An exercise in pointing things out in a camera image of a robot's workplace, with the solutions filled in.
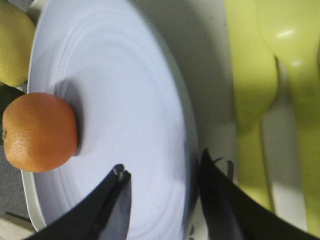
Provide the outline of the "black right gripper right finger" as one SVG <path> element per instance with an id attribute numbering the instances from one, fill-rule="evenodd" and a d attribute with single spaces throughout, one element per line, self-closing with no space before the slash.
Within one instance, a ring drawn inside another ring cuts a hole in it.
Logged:
<path id="1" fill-rule="evenodd" d="M 211 240 L 314 240 L 265 209 L 237 187 L 204 149 L 200 200 Z"/>

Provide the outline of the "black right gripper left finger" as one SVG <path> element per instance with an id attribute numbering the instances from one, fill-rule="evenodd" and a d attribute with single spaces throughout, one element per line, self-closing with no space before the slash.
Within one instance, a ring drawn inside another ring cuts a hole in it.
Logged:
<path id="1" fill-rule="evenodd" d="M 31 240 L 125 240 L 131 216 L 131 174 L 117 164 L 69 212 Z"/>

